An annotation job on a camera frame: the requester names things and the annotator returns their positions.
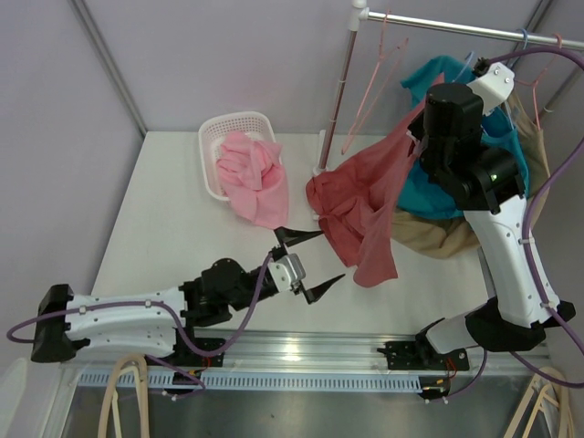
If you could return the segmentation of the pink t shirt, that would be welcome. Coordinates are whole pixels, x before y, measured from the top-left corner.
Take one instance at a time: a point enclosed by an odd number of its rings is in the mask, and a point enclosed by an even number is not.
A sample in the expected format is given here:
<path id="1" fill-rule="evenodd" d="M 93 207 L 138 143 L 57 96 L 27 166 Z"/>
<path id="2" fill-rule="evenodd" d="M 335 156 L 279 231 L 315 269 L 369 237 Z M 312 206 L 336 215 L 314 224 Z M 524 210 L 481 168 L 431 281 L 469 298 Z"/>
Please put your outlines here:
<path id="1" fill-rule="evenodd" d="M 235 213 L 271 230 L 288 222 L 289 191 L 282 149 L 277 142 L 231 132 L 221 144 L 216 163 L 220 184 Z"/>

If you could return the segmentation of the red t shirt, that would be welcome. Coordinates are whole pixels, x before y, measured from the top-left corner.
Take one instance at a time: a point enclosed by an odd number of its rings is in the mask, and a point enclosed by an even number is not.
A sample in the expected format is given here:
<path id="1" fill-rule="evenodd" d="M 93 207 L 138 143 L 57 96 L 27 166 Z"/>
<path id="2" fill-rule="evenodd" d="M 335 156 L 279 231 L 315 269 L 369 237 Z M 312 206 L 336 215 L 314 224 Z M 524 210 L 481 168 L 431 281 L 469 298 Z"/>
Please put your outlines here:
<path id="1" fill-rule="evenodd" d="M 356 268 L 353 281 L 361 287 L 398 276 L 391 253 L 392 217 L 417 158 L 408 127 L 423 108 L 418 104 L 382 140 L 306 185 L 320 229 L 341 262 Z"/>

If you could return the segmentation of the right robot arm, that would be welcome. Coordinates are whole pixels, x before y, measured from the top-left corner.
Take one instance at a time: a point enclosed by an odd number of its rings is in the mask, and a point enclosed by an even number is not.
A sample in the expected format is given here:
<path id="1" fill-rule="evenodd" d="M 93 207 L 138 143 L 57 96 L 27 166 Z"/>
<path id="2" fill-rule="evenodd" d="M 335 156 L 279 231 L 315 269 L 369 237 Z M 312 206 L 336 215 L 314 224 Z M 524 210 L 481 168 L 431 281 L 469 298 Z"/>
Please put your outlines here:
<path id="1" fill-rule="evenodd" d="M 547 329 L 565 329 L 573 304 L 545 285 L 530 230 L 531 203 L 515 156 L 482 141 L 484 98 L 464 84 L 429 88 L 411 127 L 420 140 L 421 167 L 454 198 L 477 236 L 495 294 L 481 307 L 443 318 L 420 332 L 415 358 L 436 369 L 448 353 L 479 346 L 491 352 L 529 351 Z"/>

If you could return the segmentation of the teal t shirt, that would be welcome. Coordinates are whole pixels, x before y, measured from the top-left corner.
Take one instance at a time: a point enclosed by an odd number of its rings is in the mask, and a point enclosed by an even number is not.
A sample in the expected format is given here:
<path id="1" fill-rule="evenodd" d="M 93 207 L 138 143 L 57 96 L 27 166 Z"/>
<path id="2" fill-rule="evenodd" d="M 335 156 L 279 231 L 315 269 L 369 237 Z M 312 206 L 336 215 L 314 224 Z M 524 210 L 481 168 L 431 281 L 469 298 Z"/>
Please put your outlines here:
<path id="1" fill-rule="evenodd" d="M 476 66 L 475 78 L 490 66 Z M 401 81 L 412 105 L 424 105 L 409 130 L 422 143 L 418 161 L 431 183 L 463 212 L 496 214 L 508 199 L 525 196 L 525 185 L 513 154 L 482 142 L 483 101 L 467 84 L 454 83 L 462 67 L 452 57 L 439 56 Z"/>

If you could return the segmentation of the pink wire hanger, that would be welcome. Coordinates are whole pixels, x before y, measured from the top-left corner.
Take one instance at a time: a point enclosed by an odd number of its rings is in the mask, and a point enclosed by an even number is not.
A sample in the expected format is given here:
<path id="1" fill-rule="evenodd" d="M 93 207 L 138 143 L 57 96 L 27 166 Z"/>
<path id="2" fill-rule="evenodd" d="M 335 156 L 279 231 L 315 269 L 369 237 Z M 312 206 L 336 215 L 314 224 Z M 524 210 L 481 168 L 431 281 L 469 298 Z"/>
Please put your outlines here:
<path id="1" fill-rule="evenodd" d="M 378 100 L 381 98 L 390 80 L 401 66 L 404 55 L 407 51 L 409 45 L 408 37 L 404 38 L 391 48 L 384 47 L 385 33 L 389 27 L 390 14 L 391 10 L 388 9 L 383 17 L 375 68 L 372 70 L 368 86 L 364 91 L 360 105 L 357 109 L 355 120 L 349 128 L 349 133 L 347 134 L 347 138 L 341 148 L 342 155 L 345 155 L 349 151 L 355 137 L 360 133 L 363 126 L 369 120 Z"/>

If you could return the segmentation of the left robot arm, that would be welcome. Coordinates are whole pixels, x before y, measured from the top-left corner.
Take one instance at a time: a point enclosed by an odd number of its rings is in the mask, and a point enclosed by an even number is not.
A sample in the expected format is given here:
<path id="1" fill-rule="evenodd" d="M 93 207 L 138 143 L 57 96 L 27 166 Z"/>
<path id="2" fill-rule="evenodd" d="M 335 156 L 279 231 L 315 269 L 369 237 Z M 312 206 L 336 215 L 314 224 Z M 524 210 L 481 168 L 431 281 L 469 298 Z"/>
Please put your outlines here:
<path id="1" fill-rule="evenodd" d="M 303 284 L 306 271 L 288 249 L 317 237 L 317 231 L 279 227 L 275 235 L 276 246 L 251 271 L 221 258 L 180 286 L 135 297 L 77 296 L 67 284 L 52 286 L 38 306 L 31 360 L 63 363 L 142 353 L 176 366 L 218 361 L 261 301 L 290 292 L 314 304 L 340 280 Z"/>

